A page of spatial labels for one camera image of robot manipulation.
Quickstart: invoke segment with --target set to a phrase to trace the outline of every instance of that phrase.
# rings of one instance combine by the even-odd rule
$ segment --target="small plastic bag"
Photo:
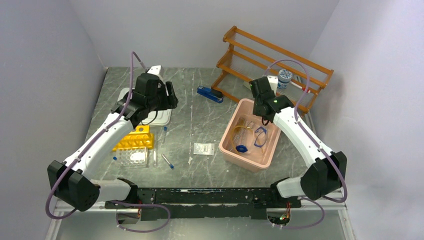
[[[193,154],[213,156],[215,154],[215,144],[195,142]]]

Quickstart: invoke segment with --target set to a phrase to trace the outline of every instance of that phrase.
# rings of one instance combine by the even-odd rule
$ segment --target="pink plastic bin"
[[[252,114],[253,104],[254,102],[247,98],[241,99],[240,102],[238,102],[238,106],[226,127],[221,142],[219,142],[219,150],[223,153],[226,161],[252,172],[258,172],[259,170],[267,169],[273,160],[273,155],[281,133],[281,130],[277,126],[272,123],[267,126],[263,126],[267,130],[266,144],[262,147],[263,152],[259,147],[250,144],[253,142],[254,136],[248,130],[245,131],[245,142],[250,146],[246,145],[249,151],[247,153],[241,153],[240,155],[229,151],[233,148],[230,142],[230,135],[232,134],[233,128],[236,126],[240,117],[245,118],[247,122],[253,121],[255,123],[252,128],[253,131],[255,131],[259,126],[262,126],[262,118]]]

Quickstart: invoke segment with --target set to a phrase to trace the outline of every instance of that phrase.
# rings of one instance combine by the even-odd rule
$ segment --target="plastic container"
[[[148,166],[147,147],[136,149],[118,149],[116,151],[117,161],[122,167]]]
[[[252,128],[255,131],[258,127],[262,126],[261,117],[255,116],[253,112],[254,102],[250,99],[241,99],[238,102],[238,106],[235,109],[234,114],[231,117],[231,120],[226,127],[225,133],[219,142],[219,150],[223,153],[224,159],[228,162],[236,164],[242,168],[250,170],[252,172],[258,172],[260,170],[267,169],[274,156],[276,150],[277,142],[280,137],[281,130],[270,123],[267,126],[264,126],[267,130],[267,140],[266,144],[262,147],[252,146],[248,154],[240,153],[238,155],[235,152],[231,152],[232,144],[230,142],[233,128],[238,124],[240,118],[245,118],[247,122],[253,121],[254,127]],[[254,142],[254,135],[246,131],[245,141],[246,143]]]
[[[287,88],[287,85],[290,83],[290,81],[293,78],[293,73],[286,69],[281,69],[278,72],[278,85],[277,87],[279,89],[285,89]]]

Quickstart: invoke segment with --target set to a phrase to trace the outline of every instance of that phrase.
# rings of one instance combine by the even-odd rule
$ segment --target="yellow test tube rack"
[[[113,152],[119,150],[133,150],[155,147],[155,135],[150,133],[150,127],[137,126],[135,130],[124,136],[120,142],[112,149]]]

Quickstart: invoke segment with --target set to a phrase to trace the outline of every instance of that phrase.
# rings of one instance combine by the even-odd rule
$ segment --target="jar with blue lid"
[[[281,69],[278,72],[278,85],[279,89],[285,89],[289,85],[290,81],[293,78],[293,73],[286,69]]]

